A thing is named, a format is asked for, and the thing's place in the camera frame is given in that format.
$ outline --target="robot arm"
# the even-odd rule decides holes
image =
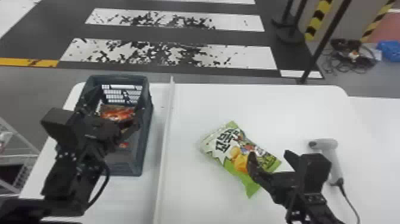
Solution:
[[[286,150],[285,159],[294,172],[266,173],[260,169],[256,156],[250,153],[247,170],[249,176],[270,193],[273,201],[287,209],[286,222],[303,224],[344,224],[327,206],[321,194],[331,164],[321,154],[301,156]]]
[[[121,139],[118,124],[94,114],[57,108],[51,109],[41,123],[58,143],[55,164],[41,192],[44,199],[6,200],[0,209],[0,223],[37,224],[47,216],[82,216],[109,180],[104,157]],[[105,182],[89,201],[103,172]]]

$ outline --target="chip bag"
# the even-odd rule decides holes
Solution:
[[[269,154],[252,141],[235,122],[223,125],[207,135],[200,143],[200,149],[218,161],[229,173],[239,177],[246,189],[246,195],[251,198],[260,186],[247,173],[247,158],[253,151],[257,162],[266,172],[273,172],[281,161]]]

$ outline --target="black plastic basket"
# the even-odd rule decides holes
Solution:
[[[153,104],[149,82],[144,76],[94,75],[88,78],[76,104],[88,112],[98,110],[99,103],[135,106],[137,125],[123,133],[124,142],[105,160],[114,176],[140,176],[146,153]]]

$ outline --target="floor marking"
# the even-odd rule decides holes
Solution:
[[[269,46],[75,38],[60,61],[276,70]]]
[[[259,15],[95,8],[86,24],[263,32]]]
[[[300,78],[303,75],[304,71],[296,71],[296,70],[281,70],[280,74],[282,77],[290,77],[290,78]],[[312,71],[308,76],[309,79],[323,79],[321,73],[319,71]]]
[[[56,67],[58,60],[0,58],[0,66]]]
[[[254,5],[254,0],[160,0],[173,2],[206,2],[206,3],[228,3],[228,4],[245,4]]]

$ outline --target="bundle of cables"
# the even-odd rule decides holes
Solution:
[[[360,41],[332,39],[330,44],[332,49],[327,49],[323,53],[325,61],[322,63],[322,69],[326,73],[337,75],[336,71],[341,73],[352,71],[364,74],[378,62],[374,53],[369,48],[362,46]],[[361,48],[370,55],[360,53]]]

